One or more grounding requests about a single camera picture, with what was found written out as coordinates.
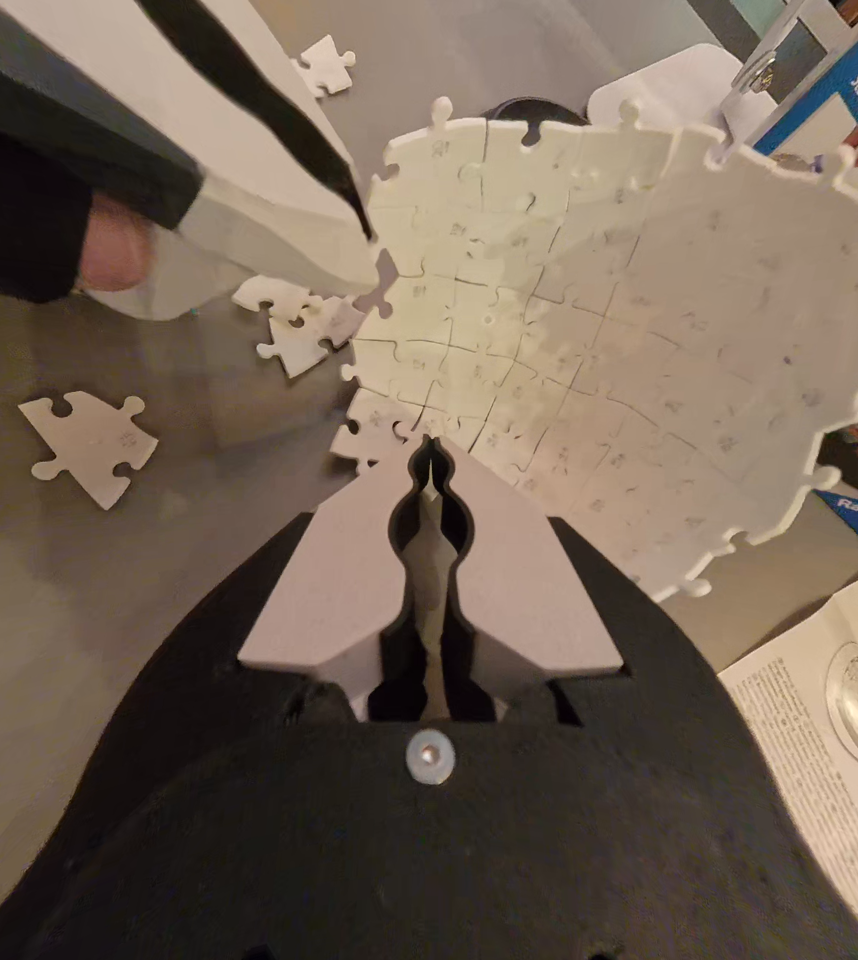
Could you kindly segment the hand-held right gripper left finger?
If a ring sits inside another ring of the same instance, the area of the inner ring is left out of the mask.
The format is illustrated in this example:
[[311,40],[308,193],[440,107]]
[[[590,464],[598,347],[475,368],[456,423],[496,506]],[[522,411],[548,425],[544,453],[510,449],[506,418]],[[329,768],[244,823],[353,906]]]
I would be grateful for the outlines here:
[[430,442],[412,440],[317,507],[243,642],[244,666],[338,686],[363,721],[421,717],[427,651],[402,552],[429,467]]

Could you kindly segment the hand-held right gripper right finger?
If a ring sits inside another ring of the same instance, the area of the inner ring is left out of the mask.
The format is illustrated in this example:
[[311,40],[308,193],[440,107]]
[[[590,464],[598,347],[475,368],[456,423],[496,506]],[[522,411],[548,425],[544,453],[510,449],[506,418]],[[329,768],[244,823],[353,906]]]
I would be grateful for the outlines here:
[[622,671],[543,511],[447,439],[433,442],[432,479],[442,534],[456,550],[440,639],[450,717],[495,722],[499,705],[546,683]]

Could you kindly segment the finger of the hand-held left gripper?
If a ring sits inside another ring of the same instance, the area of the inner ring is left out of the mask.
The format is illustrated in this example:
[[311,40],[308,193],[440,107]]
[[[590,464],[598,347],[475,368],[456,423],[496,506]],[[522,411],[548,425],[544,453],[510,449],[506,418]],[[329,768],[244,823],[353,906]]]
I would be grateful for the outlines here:
[[363,217],[354,163],[257,2],[167,2],[167,40],[314,181]]
[[174,230],[117,200],[153,223],[154,246],[171,237],[187,266],[232,266],[327,294],[375,287],[364,206],[358,218],[187,63],[167,40],[167,2],[0,2],[0,10],[200,168],[203,184]]

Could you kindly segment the colourful puzzle ball shell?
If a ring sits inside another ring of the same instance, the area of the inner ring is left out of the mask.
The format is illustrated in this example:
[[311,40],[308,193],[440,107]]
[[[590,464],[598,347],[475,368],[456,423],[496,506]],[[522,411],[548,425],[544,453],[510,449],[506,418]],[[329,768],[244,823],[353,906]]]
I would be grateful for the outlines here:
[[422,434],[566,520],[651,599],[784,532],[858,423],[858,189],[707,126],[452,119],[393,139],[367,212],[398,270],[351,341],[333,454]]

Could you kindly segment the black round ball stand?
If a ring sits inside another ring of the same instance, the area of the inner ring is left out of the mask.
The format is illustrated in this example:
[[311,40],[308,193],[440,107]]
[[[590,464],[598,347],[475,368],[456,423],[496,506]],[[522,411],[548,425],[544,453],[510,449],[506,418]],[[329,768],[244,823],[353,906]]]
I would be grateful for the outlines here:
[[524,121],[529,126],[558,122],[584,127],[589,121],[563,104],[541,97],[517,97],[501,102],[482,113],[488,121]]

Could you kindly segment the white joined puzzle piece pair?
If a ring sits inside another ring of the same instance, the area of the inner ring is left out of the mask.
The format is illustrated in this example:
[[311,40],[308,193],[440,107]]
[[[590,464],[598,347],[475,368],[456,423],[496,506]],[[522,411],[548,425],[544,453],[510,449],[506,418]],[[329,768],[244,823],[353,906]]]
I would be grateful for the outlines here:
[[158,446],[158,439],[134,423],[146,403],[127,397],[121,407],[76,390],[64,395],[71,406],[68,415],[53,412],[51,399],[43,397],[21,403],[18,409],[53,453],[49,461],[37,462],[31,474],[51,481],[68,472],[86,494],[105,511],[121,499],[131,480],[117,476],[115,468],[127,465],[140,470]]
[[340,349],[364,318],[347,297],[311,295],[294,319],[270,315],[270,342],[256,344],[255,352],[264,360],[278,359],[287,378],[299,378],[329,356],[323,342]]

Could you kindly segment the person's left hand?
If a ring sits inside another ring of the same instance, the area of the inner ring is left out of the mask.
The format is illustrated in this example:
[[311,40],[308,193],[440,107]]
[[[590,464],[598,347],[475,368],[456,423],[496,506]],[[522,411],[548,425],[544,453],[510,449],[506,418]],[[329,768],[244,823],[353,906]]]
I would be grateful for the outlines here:
[[139,286],[154,264],[153,227],[59,161],[0,135],[0,295],[44,305],[79,287]]

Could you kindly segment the white instruction leaflet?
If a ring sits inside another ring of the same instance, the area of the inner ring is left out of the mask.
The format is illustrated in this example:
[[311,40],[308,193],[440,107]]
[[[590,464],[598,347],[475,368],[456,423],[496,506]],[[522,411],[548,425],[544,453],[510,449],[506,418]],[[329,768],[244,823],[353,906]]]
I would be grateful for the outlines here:
[[797,830],[858,918],[858,581],[719,679]]

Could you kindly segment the white desk stand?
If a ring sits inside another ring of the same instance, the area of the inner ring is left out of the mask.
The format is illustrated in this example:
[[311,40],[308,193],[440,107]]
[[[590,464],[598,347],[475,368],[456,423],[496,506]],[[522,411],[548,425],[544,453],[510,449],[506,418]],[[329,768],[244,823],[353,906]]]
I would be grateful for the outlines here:
[[749,142],[777,107],[830,54],[852,39],[845,2],[691,2],[717,40],[699,43],[592,93],[591,125],[612,127],[620,105],[642,124],[702,123]]

